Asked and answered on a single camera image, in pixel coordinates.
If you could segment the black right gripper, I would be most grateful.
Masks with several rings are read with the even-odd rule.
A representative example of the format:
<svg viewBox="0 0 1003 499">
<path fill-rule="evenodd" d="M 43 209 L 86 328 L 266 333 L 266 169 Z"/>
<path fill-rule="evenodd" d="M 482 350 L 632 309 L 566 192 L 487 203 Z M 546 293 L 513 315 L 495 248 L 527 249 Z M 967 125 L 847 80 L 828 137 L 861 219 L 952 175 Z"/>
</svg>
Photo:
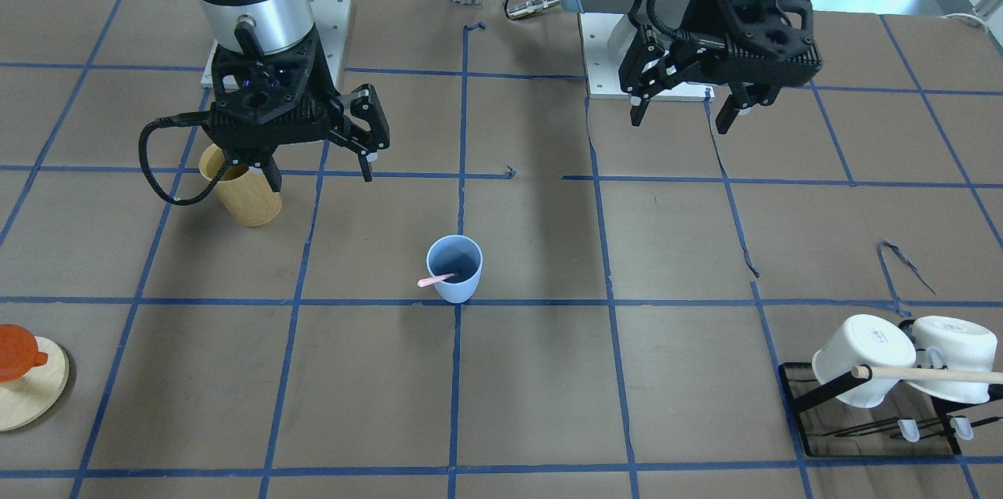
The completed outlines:
<svg viewBox="0 0 1003 499">
<path fill-rule="evenodd" d="M 373 180 L 371 164 L 390 146 L 389 124 L 378 92 L 359 85 L 337 95 L 315 27 L 282 52 L 266 53 L 255 28 L 236 24 L 237 48 L 216 47 L 212 57 L 215 102 L 205 134 L 223 150 L 253 165 L 272 192 L 282 175 L 272 158 L 287 143 L 329 142 L 358 157 L 363 180 Z"/>
</svg>

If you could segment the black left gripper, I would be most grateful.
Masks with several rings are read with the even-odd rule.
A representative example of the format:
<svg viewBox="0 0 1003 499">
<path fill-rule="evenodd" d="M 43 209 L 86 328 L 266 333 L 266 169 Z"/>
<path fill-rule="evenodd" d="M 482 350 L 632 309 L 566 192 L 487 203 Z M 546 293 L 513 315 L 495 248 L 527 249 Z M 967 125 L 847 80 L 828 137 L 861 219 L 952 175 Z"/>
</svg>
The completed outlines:
<svg viewBox="0 0 1003 499">
<path fill-rule="evenodd" d="M 660 92 L 697 81 L 730 84 L 715 118 L 724 135 L 752 107 L 773 105 L 781 86 L 804 85 L 823 67 L 810 0 L 690 0 L 680 30 L 712 43 L 677 41 L 674 52 L 654 27 L 633 29 L 617 77 L 629 96 L 634 127 Z"/>
</svg>

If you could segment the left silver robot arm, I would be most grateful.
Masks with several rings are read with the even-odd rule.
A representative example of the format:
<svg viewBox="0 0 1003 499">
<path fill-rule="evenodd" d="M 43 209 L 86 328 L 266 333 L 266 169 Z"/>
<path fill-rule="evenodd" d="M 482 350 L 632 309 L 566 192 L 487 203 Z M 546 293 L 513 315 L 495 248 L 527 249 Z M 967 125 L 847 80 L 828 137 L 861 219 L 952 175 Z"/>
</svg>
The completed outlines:
<svg viewBox="0 0 1003 499">
<path fill-rule="evenodd" d="M 640 125 L 660 92 L 726 85 L 715 120 L 725 134 L 742 111 L 775 103 L 781 89 L 816 77 L 823 57 L 810 0 L 561 0 L 577 13 L 623 14 L 627 43 L 617 81 Z"/>
</svg>

